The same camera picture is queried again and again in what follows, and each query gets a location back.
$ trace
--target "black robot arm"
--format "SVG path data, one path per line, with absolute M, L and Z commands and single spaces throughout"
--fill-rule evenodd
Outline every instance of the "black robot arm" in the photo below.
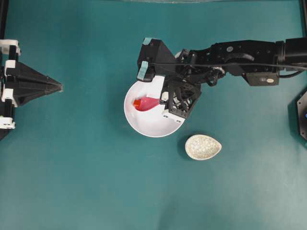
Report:
M 165 76 L 161 104 L 170 117 L 186 119 L 201 95 L 201 84 L 214 86 L 226 73 L 242 76 L 250 86 L 273 86 L 279 78 L 307 70 L 307 38 L 216 43 L 204 50 L 183 49 L 175 56 L 161 40 L 145 38 L 138 67 L 139 81 Z M 280 75 L 281 70 L 295 73 Z

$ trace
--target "white bracket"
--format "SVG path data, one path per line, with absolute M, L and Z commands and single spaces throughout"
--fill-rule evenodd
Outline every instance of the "white bracket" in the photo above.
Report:
M 14 105 L 14 107 L 18 107 L 14 97 L 13 97 L 13 93 L 14 93 L 14 89 L 6 89 L 5 88 L 5 84 L 3 85 L 3 92 L 2 92 L 2 96 L 1 96 L 1 101 L 5 102 L 6 99 L 11 99 L 12 100 L 12 104 Z
M 15 129 L 15 122 L 11 117 L 0 117 L 0 128 L 1 129 Z
M 7 74 L 6 74 L 6 69 L 7 68 L 12 68 L 14 69 L 16 67 L 16 61 L 15 60 L 7 60 L 5 62 L 5 67 L 4 67 L 4 75 L 7 77 Z
M 21 50 L 19 48 L 17 40 L 0 39 L 0 48 L 3 54 L 9 54 L 10 46 L 16 46 L 16 53 L 18 54 L 18 56 L 21 55 Z
M 185 121 L 184 118 L 180 117 L 180 116 L 177 116 L 175 114 L 171 114 L 168 109 L 165 109 L 163 112 L 162 112 L 162 116 L 165 117 L 165 118 L 170 118 L 170 119 L 173 119 L 175 122 L 177 123 L 183 123 Z

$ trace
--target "black cable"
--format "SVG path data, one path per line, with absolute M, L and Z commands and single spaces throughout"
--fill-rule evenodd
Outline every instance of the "black cable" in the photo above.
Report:
M 279 75 L 280 78 L 291 78 L 291 77 L 295 77 L 297 76 L 298 74 L 302 73 L 303 71 L 297 71 L 295 73 L 292 73 L 292 74 L 288 74 L 288 75 Z
M 270 66 L 270 67 L 281 67 L 281 68 L 292 68 L 296 70 L 305 71 L 307 67 L 296 66 L 296 65 L 280 65 L 280 64 L 265 64 L 265 63 L 224 63 L 224 64 L 189 64 L 189 63 L 149 63 L 153 66 L 196 66 L 196 67 L 222 67 L 222 66 Z

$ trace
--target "screw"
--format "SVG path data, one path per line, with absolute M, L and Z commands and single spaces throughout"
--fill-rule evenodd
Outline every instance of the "screw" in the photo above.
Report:
M 229 46 L 229 47 L 227 47 L 227 52 L 231 52 L 231 51 L 233 51 L 234 50 L 234 48 L 232 47 L 232 46 Z

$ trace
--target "metal frame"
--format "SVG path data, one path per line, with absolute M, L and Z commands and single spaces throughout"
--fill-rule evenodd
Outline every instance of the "metal frame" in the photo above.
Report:
M 4 39 L 9 0 L 0 0 L 0 39 Z

